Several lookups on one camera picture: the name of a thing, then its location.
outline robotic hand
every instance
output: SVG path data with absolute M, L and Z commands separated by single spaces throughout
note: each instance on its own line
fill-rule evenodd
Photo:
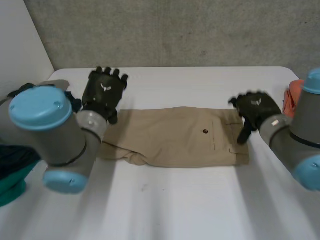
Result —
M 89 75 L 83 109 L 73 114 L 65 93 L 37 86 L 0 102 L 0 140 L 7 145 L 31 147 L 47 162 L 43 184 L 49 189 L 78 194 L 84 190 L 97 151 L 127 87 L 127 75 L 97 67 Z
M 306 189 L 320 191 L 320 68 L 311 71 L 300 95 L 294 115 L 281 113 L 265 92 L 248 92 L 233 97 L 229 103 L 244 118 L 244 128 L 237 142 L 247 142 L 259 130 L 278 159 Z

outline blue cylindrical joint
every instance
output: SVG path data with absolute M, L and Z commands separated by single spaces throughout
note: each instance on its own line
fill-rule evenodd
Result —
M 85 189 L 88 178 L 76 172 L 51 170 L 44 173 L 42 182 L 60 194 L 78 194 Z
M 320 95 L 320 67 L 309 72 L 304 81 L 303 90 L 311 94 Z
M 320 155 L 302 161 L 293 171 L 292 176 L 304 188 L 320 191 Z
M 65 93 L 53 86 L 39 86 L 16 96 L 9 105 L 11 121 L 29 131 L 54 129 L 72 114 L 72 105 Z

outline teal cloth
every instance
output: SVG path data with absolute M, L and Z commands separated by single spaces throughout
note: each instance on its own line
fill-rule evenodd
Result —
M 38 161 L 0 180 L 0 207 L 13 202 L 26 191 L 25 178 L 37 163 Z

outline folded khaki pants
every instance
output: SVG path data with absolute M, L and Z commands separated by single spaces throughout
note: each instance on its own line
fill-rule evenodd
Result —
M 236 110 L 122 110 L 118 123 L 108 127 L 98 157 L 169 168 L 246 165 L 248 146 L 237 144 L 242 128 Z

